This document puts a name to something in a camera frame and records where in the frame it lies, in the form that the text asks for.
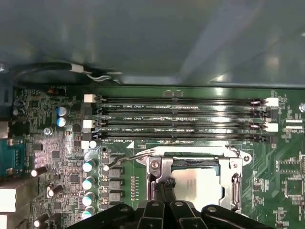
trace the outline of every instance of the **mounting screw hole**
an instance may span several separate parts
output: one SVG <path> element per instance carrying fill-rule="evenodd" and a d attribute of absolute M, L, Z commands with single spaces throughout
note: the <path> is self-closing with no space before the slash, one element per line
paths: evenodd
<path fill-rule="evenodd" d="M 249 156 L 244 156 L 244 161 L 249 161 L 250 157 Z"/>

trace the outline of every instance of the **cpu socket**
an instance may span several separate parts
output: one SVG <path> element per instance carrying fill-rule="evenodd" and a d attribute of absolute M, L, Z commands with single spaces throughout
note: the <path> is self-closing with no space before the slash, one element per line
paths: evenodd
<path fill-rule="evenodd" d="M 157 183 L 175 180 L 177 200 L 192 202 L 201 209 L 216 204 L 241 213 L 243 166 L 252 161 L 249 153 L 233 146 L 157 146 L 137 153 L 146 166 L 146 199 L 155 199 Z"/>

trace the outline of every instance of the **wire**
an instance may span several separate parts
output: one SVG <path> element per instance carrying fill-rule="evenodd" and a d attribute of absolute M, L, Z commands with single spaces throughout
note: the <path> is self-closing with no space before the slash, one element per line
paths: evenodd
<path fill-rule="evenodd" d="M 91 68 L 89 66 L 63 63 L 63 62 L 48 62 L 48 63 L 33 63 L 28 65 L 19 65 L 10 68 L 12 79 L 15 83 L 18 83 L 20 78 L 25 74 L 37 73 L 48 70 L 65 70 L 74 73 L 86 74 L 90 79 L 95 82 L 103 82 L 105 80 L 112 80 L 118 84 L 121 84 L 118 79 L 113 79 L 109 74 L 119 75 L 121 72 L 109 71 L 105 69 Z"/>
<path fill-rule="evenodd" d="M 145 153 L 145 154 L 135 155 L 135 156 L 131 156 L 131 157 L 120 156 L 120 157 L 117 157 L 116 159 L 114 159 L 114 161 L 111 162 L 109 165 L 104 166 L 103 170 L 108 171 L 109 169 L 115 167 L 119 162 L 133 161 L 133 160 L 140 159 L 140 158 L 143 158 L 145 156 L 150 156 L 150 155 L 151 155 L 151 153 Z"/>

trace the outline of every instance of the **black cable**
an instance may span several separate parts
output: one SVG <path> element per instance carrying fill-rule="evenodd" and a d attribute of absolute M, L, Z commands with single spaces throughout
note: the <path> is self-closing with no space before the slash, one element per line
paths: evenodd
<path fill-rule="evenodd" d="M 37 73 L 42 71 L 49 70 L 64 70 L 70 71 L 74 73 L 82 73 L 86 74 L 89 78 L 93 79 L 101 77 L 103 75 L 109 75 L 111 73 L 118 74 L 118 72 L 106 70 L 106 69 L 98 69 L 92 68 L 85 65 L 73 64 L 73 63 L 63 63 L 63 62 L 47 62 L 47 63 L 33 63 L 27 65 L 18 65 L 10 68 L 11 79 L 14 85 L 18 86 L 20 78 L 25 74 Z M 120 84 L 120 82 L 116 79 L 113 79 L 109 76 L 110 80 L 115 81 Z"/>

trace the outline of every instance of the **screw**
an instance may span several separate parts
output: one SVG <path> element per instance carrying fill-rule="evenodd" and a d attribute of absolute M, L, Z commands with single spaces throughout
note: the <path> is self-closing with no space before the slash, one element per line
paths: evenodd
<path fill-rule="evenodd" d="M 183 206 L 183 203 L 180 202 L 180 201 L 177 201 L 177 202 L 175 203 L 175 205 L 178 206 L 178 207 L 181 207 L 181 206 Z"/>
<path fill-rule="evenodd" d="M 209 212 L 217 212 L 217 209 L 214 207 L 208 207 Z"/>
<path fill-rule="evenodd" d="M 152 161 L 151 162 L 151 168 L 158 169 L 159 166 L 160 166 L 159 162 L 157 162 L 157 161 Z"/>
<path fill-rule="evenodd" d="M 244 156 L 244 161 L 249 161 L 250 157 L 249 156 Z"/>
<path fill-rule="evenodd" d="M 52 134 L 52 130 L 51 130 L 51 128 L 46 127 L 46 128 L 44 128 L 43 133 L 45 135 L 51 135 Z"/>

